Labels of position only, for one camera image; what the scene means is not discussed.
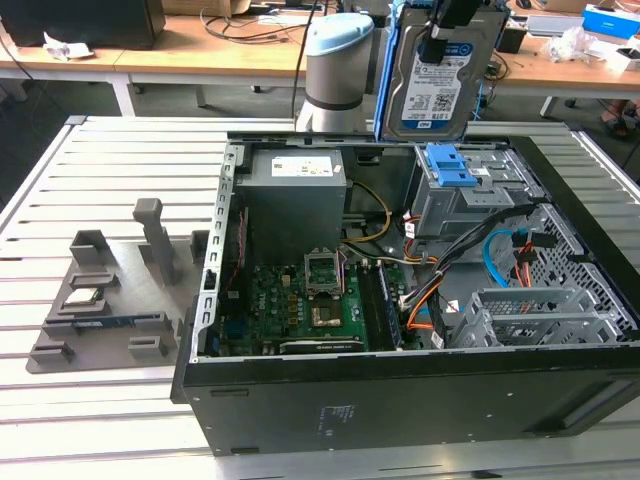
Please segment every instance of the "motherboard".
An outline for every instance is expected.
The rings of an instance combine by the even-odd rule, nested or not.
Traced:
[[[363,272],[362,266],[342,260],[337,271],[327,262],[311,269],[304,264],[256,266],[250,279],[247,313],[224,319],[223,354],[370,351],[368,329],[372,327],[365,321],[369,299],[360,288]],[[336,276],[338,291],[318,291],[318,285],[330,286]],[[396,304],[405,288],[404,274],[393,266],[385,269],[385,279],[388,299]]]

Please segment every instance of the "label sticker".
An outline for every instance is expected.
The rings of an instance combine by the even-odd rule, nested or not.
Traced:
[[[340,407],[322,407],[316,433],[321,437],[333,437],[339,430],[343,430],[349,420],[356,413],[356,405],[344,405]]]
[[[471,175],[489,175],[489,170],[484,167],[481,168],[470,168],[469,173]]]
[[[76,327],[102,327],[102,322],[73,322]]]
[[[416,226],[412,222],[404,224],[404,235],[407,238],[416,238]]]
[[[442,340],[442,337],[438,335],[435,330],[431,334],[431,343],[433,343],[433,346],[438,350],[442,350],[442,347],[444,347],[444,340]]]
[[[451,120],[462,88],[458,72],[469,64],[472,52],[470,43],[450,43],[440,65],[422,63],[416,52],[402,120],[423,129]]]
[[[332,177],[331,157],[276,157],[271,160],[274,177]]]
[[[445,309],[445,313],[457,313],[460,311],[460,304],[457,300],[451,300],[447,302],[447,308]]]

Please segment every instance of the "computer tower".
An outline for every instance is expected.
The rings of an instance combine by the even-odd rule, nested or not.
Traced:
[[[473,186],[441,184],[420,147],[387,157],[366,138],[230,138],[173,395],[214,455],[570,436],[638,396],[638,272],[530,139],[467,142]],[[282,162],[291,180],[322,178],[303,172],[301,152],[330,149],[347,180],[340,243],[256,261],[256,243],[288,225],[274,216],[256,234],[242,185]],[[388,163],[414,175],[386,175]],[[377,193],[388,185],[404,207]],[[384,209],[362,208],[365,190]]]
[[[145,50],[165,25],[161,0],[0,0],[0,17],[19,47],[42,45],[46,32],[89,48]]]

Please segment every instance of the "floor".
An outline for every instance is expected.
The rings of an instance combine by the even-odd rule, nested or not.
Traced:
[[[55,99],[56,106],[35,85],[25,88],[28,100],[15,103],[6,99],[0,104],[0,207],[9,201],[48,144],[60,130],[69,114],[119,115],[115,97],[107,84],[79,82],[39,82],[41,88]],[[144,93],[136,96],[140,116],[214,116],[214,117],[287,117],[290,111],[290,88],[265,88],[252,93],[248,87],[211,86],[205,89],[210,107],[196,106],[195,87],[185,85],[145,85]],[[304,92],[298,94],[301,105]],[[482,120],[552,121],[539,116],[544,99],[535,97],[497,96],[489,108],[481,112]],[[374,109],[373,98],[365,101],[368,117]],[[558,102],[555,121],[582,128],[618,162],[624,161],[640,132],[625,141],[609,138],[598,116],[602,107],[596,100],[579,100],[569,109]],[[628,168],[632,178],[640,176],[640,150]]]

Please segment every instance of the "wooden table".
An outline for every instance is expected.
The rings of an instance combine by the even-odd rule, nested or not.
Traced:
[[[107,82],[114,86],[114,90],[116,90],[116,94],[118,94],[116,83],[120,79],[115,75],[114,65],[124,52],[124,49],[98,48],[94,50],[95,55],[91,58],[61,62],[51,58],[51,56],[40,47],[16,47],[11,37],[4,31],[1,23],[0,36],[8,47],[11,55],[13,55],[29,72],[29,75],[36,80]],[[0,79],[3,78],[23,81],[28,79],[28,76],[18,68],[13,58],[11,58],[3,48],[0,48]],[[21,88],[11,93],[13,93],[17,99],[25,100],[26,96],[24,92],[20,92],[20,90]],[[128,92],[126,96],[122,94],[118,96],[118,103],[124,113],[126,104],[130,103]]]
[[[533,8],[523,10],[513,6],[518,15],[568,15]],[[603,40],[620,43],[604,35]],[[617,74],[609,71],[606,63],[595,57],[589,63],[581,60],[553,63],[540,50],[546,38],[527,35],[518,54],[501,54],[508,62],[510,74],[496,88],[498,93],[513,95],[547,96],[540,115],[550,115],[557,97],[574,98],[634,98],[640,96],[640,72]]]
[[[553,15],[534,9],[516,13]],[[248,25],[228,34],[247,35],[273,29]],[[96,57],[62,63],[48,58],[40,48],[18,49],[34,78],[43,80],[106,81],[112,84],[123,115],[135,115],[133,83],[175,83],[198,85],[198,104],[205,104],[201,85],[291,86],[302,29],[292,39],[273,45],[244,45],[209,35],[200,19],[169,16],[154,50],[96,50]],[[556,97],[632,98],[640,96],[640,72],[614,74],[604,62],[594,59],[552,63],[538,54],[546,39],[526,37],[517,55],[503,55],[510,74],[496,86],[498,94],[547,96],[541,114],[548,115]],[[305,63],[301,68],[304,85]],[[25,78],[4,52],[0,52],[0,78]]]

